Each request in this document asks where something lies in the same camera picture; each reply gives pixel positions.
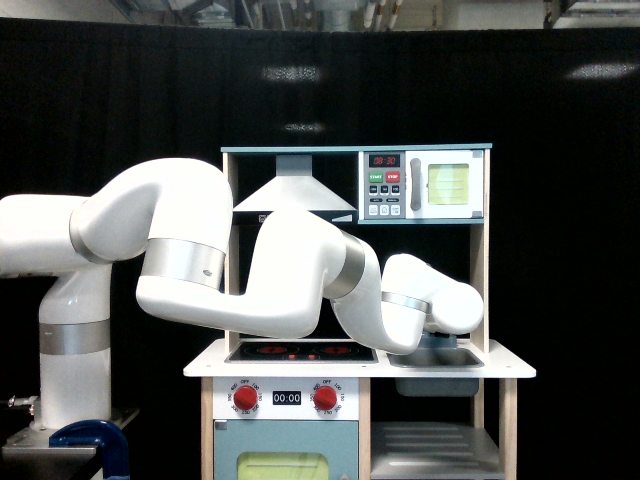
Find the blue clamp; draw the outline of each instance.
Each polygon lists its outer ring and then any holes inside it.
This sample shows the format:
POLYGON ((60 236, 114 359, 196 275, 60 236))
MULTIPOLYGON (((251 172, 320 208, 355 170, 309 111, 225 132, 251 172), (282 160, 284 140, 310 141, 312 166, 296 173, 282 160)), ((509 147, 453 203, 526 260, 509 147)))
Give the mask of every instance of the blue clamp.
POLYGON ((49 438, 50 447, 78 445, 97 445, 102 449, 104 480, 129 480, 129 444, 115 424, 82 420, 62 427, 49 438))

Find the ceiling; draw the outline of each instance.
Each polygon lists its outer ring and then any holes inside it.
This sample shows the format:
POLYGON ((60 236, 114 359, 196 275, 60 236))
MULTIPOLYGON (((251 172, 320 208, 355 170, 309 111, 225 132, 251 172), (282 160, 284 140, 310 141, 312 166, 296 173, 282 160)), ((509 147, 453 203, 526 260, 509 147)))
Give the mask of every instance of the ceiling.
POLYGON ((640 0, 0 0, 0 16, 301 31, 596 28, 640 26, 640 0))

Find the red knob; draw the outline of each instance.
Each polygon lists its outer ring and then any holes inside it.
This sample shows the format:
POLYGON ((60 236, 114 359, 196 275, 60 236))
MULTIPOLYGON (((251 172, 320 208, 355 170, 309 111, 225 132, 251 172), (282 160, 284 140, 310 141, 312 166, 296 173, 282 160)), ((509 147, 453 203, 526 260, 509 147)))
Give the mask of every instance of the red knob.
POLYGON ((251 410, 258 403, 258 393, 253 387, 243 385, 233 394, 233 403, 240 410, 251 410))
POLYGON ((336 391, 331 387, 319 387, 313 396, 313 403, 319 410, 331 410, 336 406, 338 397, 336 391))

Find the green start button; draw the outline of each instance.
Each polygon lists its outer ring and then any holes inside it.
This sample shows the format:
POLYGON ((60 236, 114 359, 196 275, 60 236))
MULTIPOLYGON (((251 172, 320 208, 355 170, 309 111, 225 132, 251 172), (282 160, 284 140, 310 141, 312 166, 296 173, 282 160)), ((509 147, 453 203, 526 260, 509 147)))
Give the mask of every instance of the green start button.
POLYGON ((382 183, 382 172, 369 172, 369 183, 382 183))

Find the digital timer display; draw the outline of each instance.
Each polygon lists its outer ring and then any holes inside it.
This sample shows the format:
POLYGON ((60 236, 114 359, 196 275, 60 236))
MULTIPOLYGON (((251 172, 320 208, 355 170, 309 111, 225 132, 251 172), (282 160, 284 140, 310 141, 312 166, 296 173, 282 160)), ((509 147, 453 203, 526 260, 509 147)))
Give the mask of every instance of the digital timer display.
POLYGON ((278 391, 273 392, 274 405, 302 405, 302 392, 278 391))
POLYGON ((398 168, 400 167, 400 155, 394 154, 372 154, 369 155, 369 168, 398 168))

